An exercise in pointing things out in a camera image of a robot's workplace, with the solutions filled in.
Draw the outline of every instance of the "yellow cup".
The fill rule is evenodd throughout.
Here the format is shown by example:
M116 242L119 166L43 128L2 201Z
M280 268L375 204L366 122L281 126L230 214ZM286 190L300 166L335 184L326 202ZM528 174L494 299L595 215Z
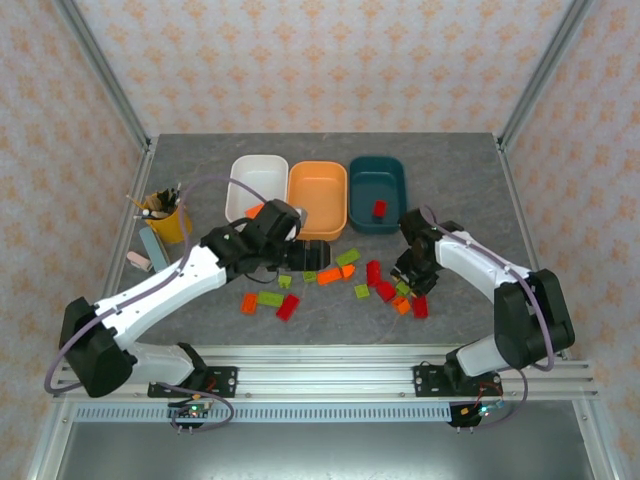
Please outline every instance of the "yellow cup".
M147 203L144 203L144 208L149 208ZM162 240L162 243L180 243L184 242L184 236L182 235L182 230L180 230L180 216L178 214L178 209L169 215L166 218L161 218L158 220L145 220L147 225L151 227L151 230L156 232L156 234ZM191 224L191 219L187 214L187 209L184 210L184 222L187 227L187 232L191 234L193 231L193 225Z

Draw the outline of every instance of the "white bowl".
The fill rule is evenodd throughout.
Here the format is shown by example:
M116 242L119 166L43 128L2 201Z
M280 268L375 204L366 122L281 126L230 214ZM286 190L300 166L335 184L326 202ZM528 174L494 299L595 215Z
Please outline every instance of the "white bowl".
M287 200L289 164L278 155L245 155L231 167L231 178L247 184L267 200ZM260 200L244 188L229 184L225 216L229 222L246 216L245 212Z

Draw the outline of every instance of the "wallpaper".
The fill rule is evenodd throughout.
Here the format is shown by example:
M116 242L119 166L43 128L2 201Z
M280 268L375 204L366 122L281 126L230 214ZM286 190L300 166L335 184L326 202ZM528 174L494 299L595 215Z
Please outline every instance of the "wallpaper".
M640 471L640 9L601 0L509 161L543 266L556 271L577 344Z
M139 150L51 0L4 0L0 31L0 478L22 480L64 307L97 300Z
M500 132L570 0L79 0L145 129Z

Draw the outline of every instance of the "dark teal bowl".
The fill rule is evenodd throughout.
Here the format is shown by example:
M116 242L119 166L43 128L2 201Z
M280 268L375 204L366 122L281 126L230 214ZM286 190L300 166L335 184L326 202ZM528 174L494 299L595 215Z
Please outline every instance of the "dark teal bowl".
M384 218L373 216L376 200L387 202ZM407 212L404 167L393 157L358 157L349 164L349 221L360 233L394 233Z

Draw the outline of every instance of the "pencil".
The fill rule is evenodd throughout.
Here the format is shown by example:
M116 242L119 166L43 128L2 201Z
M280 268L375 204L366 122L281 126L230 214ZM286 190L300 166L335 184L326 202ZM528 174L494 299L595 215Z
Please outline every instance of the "pencil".
M131 202L132 202L136 207L138 207L140 210L144 210L144 207L140 204L140 202L138 202L138 201L134 200L134 199L133 199L133 198L131 198L129 195L127 195L127 198L128 198L129 200L131 200Z

